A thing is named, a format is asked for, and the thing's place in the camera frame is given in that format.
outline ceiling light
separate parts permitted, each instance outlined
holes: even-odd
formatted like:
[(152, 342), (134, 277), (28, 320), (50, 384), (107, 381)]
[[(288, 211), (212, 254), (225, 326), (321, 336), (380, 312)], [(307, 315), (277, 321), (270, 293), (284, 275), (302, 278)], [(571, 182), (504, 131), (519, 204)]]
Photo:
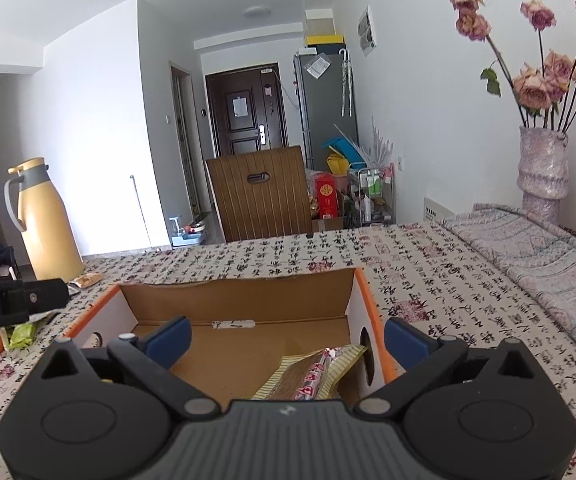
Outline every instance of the ceiling light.
[(244, 10), (244, 16), (247, 18), (265, 18), (270, 15), (270, 9), (263, 5), (256, 5), (254, 7), (248, 7)]

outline chair backrest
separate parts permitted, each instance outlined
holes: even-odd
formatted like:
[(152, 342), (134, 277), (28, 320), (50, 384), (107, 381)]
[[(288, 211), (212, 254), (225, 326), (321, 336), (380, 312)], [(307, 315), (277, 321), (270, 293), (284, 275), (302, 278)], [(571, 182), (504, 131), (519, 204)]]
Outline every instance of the chair backrest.
[(312, 232), (301, 148), (206, 160), (226, 242)]

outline vase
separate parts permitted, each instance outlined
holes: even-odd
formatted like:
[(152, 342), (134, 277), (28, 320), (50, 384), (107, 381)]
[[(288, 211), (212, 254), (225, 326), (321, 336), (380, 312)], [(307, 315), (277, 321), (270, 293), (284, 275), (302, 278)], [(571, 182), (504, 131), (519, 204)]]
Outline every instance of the vase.
[(560, 202), (568, 194), (567, 142), (548, 128), (522, 126), (520, 133), (522, 208), (558, 225)]

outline gray refrigerator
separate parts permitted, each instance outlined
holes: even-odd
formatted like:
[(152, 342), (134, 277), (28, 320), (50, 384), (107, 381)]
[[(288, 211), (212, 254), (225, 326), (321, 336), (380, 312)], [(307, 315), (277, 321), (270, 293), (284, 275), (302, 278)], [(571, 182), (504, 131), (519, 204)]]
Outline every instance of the gray refrigerator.
[(327, 54), (331, 65), (316, 79), (306, 66), (315, 59), (317, 54), (296, 55), (294, 57), (297, 87), (299, 92), (299, 107), (301, 108), (301, 127), (306, 151), (306, 167), (311, 170), (328, 171), (327, 159), (332, 151), (321, 146), (341, 134), (341, 131), (359, 144), (357, 135), (356, 106), (353, 102), (353, 116), (350, 117), (350, 96), (346, 88), (346, 105), (344, 117), (341, 117), (341, 89), (343, 76), (340, 54)]

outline green snack bag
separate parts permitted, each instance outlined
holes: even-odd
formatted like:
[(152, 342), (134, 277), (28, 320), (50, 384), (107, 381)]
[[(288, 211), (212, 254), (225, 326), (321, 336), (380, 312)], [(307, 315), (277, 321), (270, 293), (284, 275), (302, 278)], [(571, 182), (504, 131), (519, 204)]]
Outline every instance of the green snack bag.
[(10, 336), (10, 349), (18, 350), (30, 346), (34, 341), (34, 333), (36, 332), (36, 324), (33, 322), (24, 323), (15, 326)]

